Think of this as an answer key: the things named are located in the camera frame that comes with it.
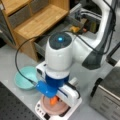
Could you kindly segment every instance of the orange object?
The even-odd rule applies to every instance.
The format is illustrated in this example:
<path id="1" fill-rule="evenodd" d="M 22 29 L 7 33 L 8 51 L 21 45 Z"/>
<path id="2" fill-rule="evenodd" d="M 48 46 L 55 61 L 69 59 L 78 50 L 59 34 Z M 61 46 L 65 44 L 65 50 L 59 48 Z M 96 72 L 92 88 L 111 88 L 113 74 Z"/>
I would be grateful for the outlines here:
<path id="1" fill-rule="evenodd" d="M 59 98 L 57 96 L 50 98 L 50 105 L 56 105 L 58 102 Z"/>
<path id="2" fill-rule="evenodd" d="M 80 28 L 79 28 L 79 27 L 72 26 L 72 27 L 70 28 L 70 30 L 71 30 L 72 32 L 74 32 L 74 33 L 77 33 L 77 32 L 80 30 Z"/>

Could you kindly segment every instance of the wooden drawer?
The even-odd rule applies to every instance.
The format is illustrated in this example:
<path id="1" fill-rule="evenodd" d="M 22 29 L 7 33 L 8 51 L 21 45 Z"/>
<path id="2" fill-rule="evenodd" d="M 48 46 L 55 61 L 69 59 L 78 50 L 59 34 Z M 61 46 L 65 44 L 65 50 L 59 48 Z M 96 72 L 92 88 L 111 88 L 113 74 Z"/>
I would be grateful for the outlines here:
<path id="1" fill-rule="evenodd" d="M 38 12 L 40 9 L 46 7 L 49 4 L 48 0 L 32 0 L 30 3 L 30 7 L 32 9 L 32 13 Z"/>
<path id="2" fill-rule="evenodd" d="M 17 12 L 10 15 L 8 17 L 8 20 L 9 20 L 12 28 L 15 28 L 18 25 L 20 25 L 21 23 L 23 23 L 24 21 L 26 21 L 30 17 L 31 17 L 30 9 L 29 9 L 29 6 L 26 5 L 25 7 L 21 8 Z"/>

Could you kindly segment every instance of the white surface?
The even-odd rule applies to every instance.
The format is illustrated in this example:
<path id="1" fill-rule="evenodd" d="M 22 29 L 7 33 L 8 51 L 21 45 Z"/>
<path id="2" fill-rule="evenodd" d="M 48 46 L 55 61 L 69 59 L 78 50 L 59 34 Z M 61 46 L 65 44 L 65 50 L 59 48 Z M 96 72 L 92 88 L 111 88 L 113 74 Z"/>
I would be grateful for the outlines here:
<path id="1" fill-rule="evenodd" d="M 14 64 L 15 52 L 16 50 L 7 45 L 0 49 L 0 80 L 35 113 L 34 108 L 36 103 L 40 100 L 41 94 L 34 89 L 30 91 L 21 90 L 14 84 L 14 76 L 17 72 Z M 38 63 L 20 53 L 18 55 L 18 64 L 19 68 L 22 68 L 28 65 L 36 66 Z M 112 66 L 107 63 L 104 63 L 102 68 L 94 71 L 89 71 L 79 64 L 73 65 L 71 78 L 78 78 L 78 89 L 80 90 L 83 102 L 69 120 L 94 120 L 94 118 L 96 118 L 96 120 L 106 120 L 89 106 L 89 102 L 94 82 L 98 77 L 104 78 L 111 69 Z"/>

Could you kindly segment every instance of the wooden shelf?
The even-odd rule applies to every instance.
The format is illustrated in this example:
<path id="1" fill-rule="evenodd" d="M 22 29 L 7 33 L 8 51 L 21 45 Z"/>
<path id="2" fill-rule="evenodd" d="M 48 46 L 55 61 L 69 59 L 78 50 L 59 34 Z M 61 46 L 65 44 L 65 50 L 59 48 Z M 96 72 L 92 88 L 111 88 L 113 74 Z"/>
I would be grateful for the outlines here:
<path id="1" fill-rule="evenodd" d="M 67 10 L 50 4 L 15 28 L 14 31 L 17 35 L 23 36 L 26 39 L 41 35 L 65 17 L 67 13 Z"/>
<path id="2" fill-rule="evenodd" d="M 29 0 L 2 0 L 6 15 L 14 13 L 16 10 L 19 10 L 21 7 L 26 5 Z"/>

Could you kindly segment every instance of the white base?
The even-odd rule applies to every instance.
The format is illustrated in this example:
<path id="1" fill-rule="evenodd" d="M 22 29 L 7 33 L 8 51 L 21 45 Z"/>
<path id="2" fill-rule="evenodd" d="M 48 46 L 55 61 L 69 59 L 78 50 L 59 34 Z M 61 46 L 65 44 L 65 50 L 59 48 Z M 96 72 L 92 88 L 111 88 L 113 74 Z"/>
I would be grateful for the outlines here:
<path id="1" fill-rule="evenodd" d="M 79 107 L 79 105 L 81 104 L 82 99 L 80 98 L 77 102 L 77 104 L 70 108 L 67 113 L 63 116 L 60 117 L 59 115 L 49 115 L 50 118 L 46 119 L 44 116 L 46 114 L 46 112 L 41 108 L 41 103 L 40 101 L 38 101 L 38 103 L 35 106 L 35 111 L 37 113 L 37 115 L 42 119 L 42 120 L 68 120 L 69 117 L 73 114 L 73 112 Z"/>

